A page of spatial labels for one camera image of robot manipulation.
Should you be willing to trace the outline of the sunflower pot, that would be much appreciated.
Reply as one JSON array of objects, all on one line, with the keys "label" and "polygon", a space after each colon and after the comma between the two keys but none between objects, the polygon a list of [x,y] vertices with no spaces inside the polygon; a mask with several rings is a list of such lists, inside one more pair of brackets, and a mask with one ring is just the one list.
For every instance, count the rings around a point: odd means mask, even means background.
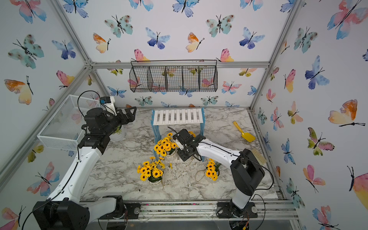
[{"label": "sunflower pot", "polygon": [[163,181],[167,171],[173,168],[173,163],[164,157],[150,157],[137,167],[140,180],[148,181],[151,184],[158,184]]},{"label": "sunflower pot", "polygon": [[206,165],[206,173],[205,177],[212,181],[217,181],[218,177],[220,175],[220,168],[221,164],[219,162],[216,162],[213,159],[209,159],[207,165]]},{"label": "sunflower pot", "polygon": [[194,133],[194,132],[189,131],[188,133],[189,133],[191,136],[193,136],[194,138],[196,137],[196,135],[195,135],[195,133]]},{"label": "sunflower pot", "polygon": [[164,158],[174,154],[178,145],[173,139],[173,133],[168,133],[163,139],[159,140],[154,146],[154,152],[159,158]]}]

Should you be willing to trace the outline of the blue white two-tier shelf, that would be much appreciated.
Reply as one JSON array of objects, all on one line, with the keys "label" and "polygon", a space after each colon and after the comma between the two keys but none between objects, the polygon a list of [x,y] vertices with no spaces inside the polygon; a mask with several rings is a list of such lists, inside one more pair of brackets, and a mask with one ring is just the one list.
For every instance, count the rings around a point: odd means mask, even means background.
[{"label": "blue white two-tier shelf", "polygon": [[152,110],[151,127],[156,144],[159,140],[164,138],[160,133],[159,126],[199,124],[200,135],[203,136],[205,122],[206,119],[203,108]]}]

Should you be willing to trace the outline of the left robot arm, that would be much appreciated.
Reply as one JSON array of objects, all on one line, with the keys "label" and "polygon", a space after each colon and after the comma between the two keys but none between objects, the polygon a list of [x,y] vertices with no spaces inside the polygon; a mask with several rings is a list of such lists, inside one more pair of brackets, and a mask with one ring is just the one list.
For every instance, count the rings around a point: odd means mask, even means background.
[{"label": "left robot arm", "polygon": [[136,118],[135,106],[114,109],[111,97],[101,97],[99,104],[100,107],[81,114],[86,122],[81,127],[85,134],[66,175],[49,197],[38,201],[29,214],[42,230],[85,230],[103,216],[128,221],[128,208],[121,195],[105,196],[88,205],[80,203],[83,188],[111,135]]}]

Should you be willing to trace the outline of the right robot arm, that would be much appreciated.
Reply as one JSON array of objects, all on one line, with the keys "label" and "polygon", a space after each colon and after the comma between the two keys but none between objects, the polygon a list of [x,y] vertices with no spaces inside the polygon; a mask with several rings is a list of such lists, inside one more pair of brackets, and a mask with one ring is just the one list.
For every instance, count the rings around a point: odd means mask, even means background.
[{"label": "right robot arm", "polygon": [[172,138],[178,146],[178,155],[184,162],[190,157],[197,160],[207,157],[231,171],[236,192],[229,203],[218,203],[218,209],[222,211],[217,214],[219,218],[257,217],[257,214],[252,213],[255,205],[250,200],[268,169],[259,163],[251,150],[231,150],[204,136],[193,137],[186,129],[180,130]]}]

